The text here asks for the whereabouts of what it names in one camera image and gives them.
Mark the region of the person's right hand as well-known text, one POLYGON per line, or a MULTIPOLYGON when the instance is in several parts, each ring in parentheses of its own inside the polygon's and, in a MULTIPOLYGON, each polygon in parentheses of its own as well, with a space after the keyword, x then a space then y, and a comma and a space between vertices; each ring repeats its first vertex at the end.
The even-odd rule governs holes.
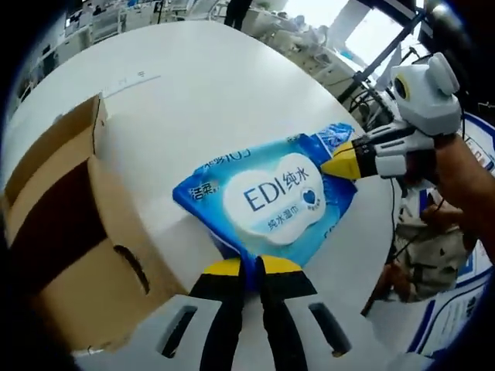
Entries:
POLYGON ((438 186, 459 185, 468 178, 471 168, 477 166, 472 152, 457 134, 435 139, 431 150, 410 152, 406 163, 405 180, 411 185, 423 179, 438 186))

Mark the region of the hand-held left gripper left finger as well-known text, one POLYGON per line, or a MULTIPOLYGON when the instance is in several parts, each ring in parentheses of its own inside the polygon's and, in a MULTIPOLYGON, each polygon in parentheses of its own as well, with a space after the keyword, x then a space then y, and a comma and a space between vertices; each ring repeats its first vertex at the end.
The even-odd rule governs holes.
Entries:
POLYGON ((229 370, 242 326, 245 274, 239 259, 206 268, 141 322, 114 351, 80 354, 82 370, 229 370))

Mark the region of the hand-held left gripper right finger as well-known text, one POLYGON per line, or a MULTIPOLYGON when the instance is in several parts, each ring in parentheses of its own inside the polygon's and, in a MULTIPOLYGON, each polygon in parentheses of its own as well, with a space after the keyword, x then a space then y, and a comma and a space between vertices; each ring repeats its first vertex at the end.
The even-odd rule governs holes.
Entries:
POLYGON ((425 370, 431 360, 380 342, 372 324, 322 295, 290 260, 258 257, 263 323, 277 370, 425 370))

